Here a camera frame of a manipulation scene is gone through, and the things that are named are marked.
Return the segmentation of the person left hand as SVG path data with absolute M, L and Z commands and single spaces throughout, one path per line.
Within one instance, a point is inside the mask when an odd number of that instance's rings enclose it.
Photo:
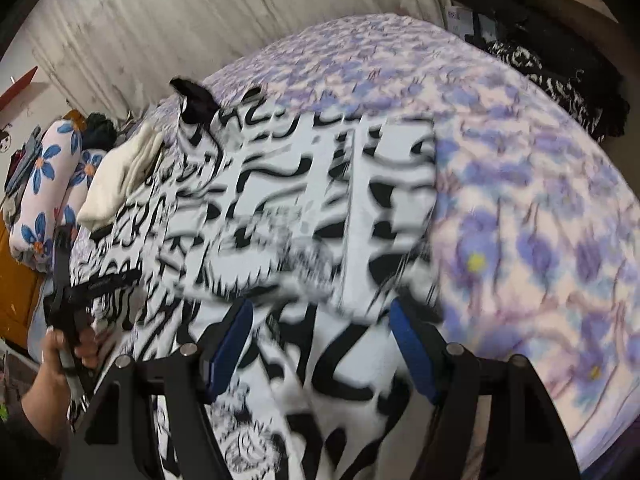
M 26 419 L 36 433 L 52 445 L 60 443 L 66 428 L 70 404 L 61 356 L 70 351 L 62 330 L 49 327 L 41 341 L 41 363 L 32 388 L 22 397 Z

